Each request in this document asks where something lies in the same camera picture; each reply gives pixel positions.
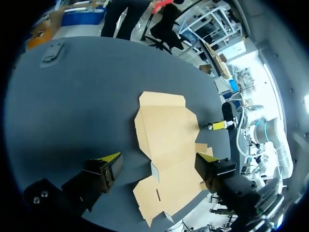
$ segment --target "window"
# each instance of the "window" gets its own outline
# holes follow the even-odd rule
[[[305,106],[306,106],[307,112],[309,113],[309,94],[305,96]]]
[[[267,76],[270,80],[271,86],[273,88],[273,91],[274,91],[274,94],[275,94],[275,97],[276,97],[277,106],[278,106],[278,110],[279,110],[279,114],[280,114],[280,119],[283,121],[283,110],[282,110],[281,101],[280,101],[280,98],[279,98],[279,93],[277,91],[277,88],[276,88],[276,85],[275,85],[275,82],[274,82],[274,78],[271,75],[269,67],[266,64],[264,64],[264,69],[267,73]]]

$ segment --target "white cable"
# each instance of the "white cable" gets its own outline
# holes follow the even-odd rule
[[[237,146],[237,149],[240,152],[240,154],[242,154],[244,157],[248,157],[248,158],[258,157],[258,156],[260,156],[260,154],[259,155],[257,155],[257,154],[256,155],[247,155],[246,153],[244,153],[241,150],[241,148],[239,146],[239,134],[240,134],[241,126],[242,126],[242,123],[243,123],[243,120],[244,120],[244,115],[245,115],[245,108],[243,106],[240,106],[240,107],[242,108],[242,113],[241,113],[240,123],[239,123],[239,126],[237,128],[237,135],[236,135],[236,146]]]

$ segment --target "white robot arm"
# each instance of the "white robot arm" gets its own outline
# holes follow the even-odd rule
[[[274,171],[274,177],[279,180],[290,178],[293,172],[293,162],[290,153],[290,148],[286,139],[284,132],[284,125],[282,120],[279,118],[274,118],[267,121],[264,117],[264,107],[261,105],[254,105],[249,107],[239,107],[238,111],[241,111],[241,119],[238,128],[237,144],[239,138],[240,129],[248,129],[250,126],[255,125],[254,129],[254,139],[259,144],[264,144],[267,142],[272,142],[274,148],[276,149],[276,155],[278,159],[278,166]],[[258,155],[248,155],[241,151],[238,145],[239,152],[246,157],[257,157]],[[265,172],[266,166],[264,162],[259,164],[253,174],[252,178],[256,181],[259,187],[263,187],[264,181],[261,175]]]
[[[279,118],[270,121],[264,119],[255,127],[254,139],[259,143],[272,142],[277,151],[279,166],[275,169],[274,177],[290,178],[293,172],[293,162],[290,148],[284,132],[283,122]]]

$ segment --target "bolt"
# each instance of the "bolt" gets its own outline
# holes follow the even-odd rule
[[[39,204],[40,203],[40,199],[38,197],[33,198],[33,202],[35,204]]]
[[[41,193],[41,196],[42,196],[42,197],[48,197],[48,192],[47,192],[47,191],[43,191],[43,192]]]

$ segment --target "cable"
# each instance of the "cable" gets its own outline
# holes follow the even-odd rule
[[[237,146],[237,149],[240,152],[240,154],[242,154],[244,157],[247,157],[247,158],[258,157],[258,156],[260,156],[260,154],[259,155],[257,155],[257,154],[256,155],[247,155],[246,153],[244,153],[241,150],[241,148],[239,146],[239,134],[240,134],[241,126],[242,126],[242,123],[243,123],[243,120],[244,120],[244,115],[245,115],[245,108],[243,106],[240,106],[240,107],[242,109],[242,113],[241,113],[240,123],[239,123],[239,126],[237,128],[237,135],[236,135],[236,146]]]
[[[185,224],[185,222],[183,221],[184,226],[188,229],[189,232],[191,232],[191,229],[189,229],[189,227]]]

